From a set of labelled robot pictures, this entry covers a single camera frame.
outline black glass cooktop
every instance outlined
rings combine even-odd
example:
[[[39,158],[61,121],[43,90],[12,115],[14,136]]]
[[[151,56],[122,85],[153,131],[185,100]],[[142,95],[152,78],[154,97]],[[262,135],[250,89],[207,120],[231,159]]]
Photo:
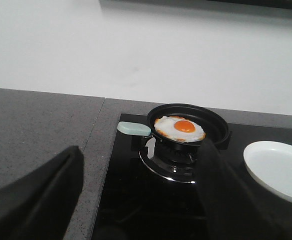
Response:
[[[120,121],[146,124],[146,116],[122,114]],[[292,145],[292,129],[234,123],[229,128],[232,137],[228,149],[221,152],[243,175],[248,175],[243,164],[248,144],[280,141]],[[139,149],[140,137],[117,132],[92,240],[208,240],[195,183],[153,173],[139,158]]]

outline egg yolk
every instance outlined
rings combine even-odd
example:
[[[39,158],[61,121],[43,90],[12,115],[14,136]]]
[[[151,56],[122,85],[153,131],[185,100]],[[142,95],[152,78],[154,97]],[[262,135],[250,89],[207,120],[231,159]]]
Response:
[[[176,122],[174,127],[184,133],[192,133],[196,130],[195,126],[191,122],[184,120]]]

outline countertop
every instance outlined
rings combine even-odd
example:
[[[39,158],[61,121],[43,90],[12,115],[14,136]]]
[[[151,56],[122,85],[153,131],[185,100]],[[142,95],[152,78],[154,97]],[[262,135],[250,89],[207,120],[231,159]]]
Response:
[[[0,188],[78,145],[84,186],[64,239],[89,240],[120,114],[146,115],[158,105],[0,88]],[[210,109],[229,123],[292,128],[290,115]]]

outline white wall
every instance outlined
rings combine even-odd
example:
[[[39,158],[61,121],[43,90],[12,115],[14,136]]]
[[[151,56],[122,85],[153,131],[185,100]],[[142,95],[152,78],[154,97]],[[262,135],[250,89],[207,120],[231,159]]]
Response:
[[[292,10],[0,0],[0,88],[292,115]]]

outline gas stove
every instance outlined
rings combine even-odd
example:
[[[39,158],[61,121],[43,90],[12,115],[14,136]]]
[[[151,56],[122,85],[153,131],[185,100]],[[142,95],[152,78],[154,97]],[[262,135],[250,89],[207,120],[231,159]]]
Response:
[[[146,124],[146,118],[123,113],[120,121]],[[292,145],[292,129],[235,123],[229,123],[229,128],[228,148],[220,151],[246,178],[250,176],[243,150],[248,144],[279,141]],[[209,239],[192,179],[195,156],[171,152],[155,141],[117,131],[92,240]]]

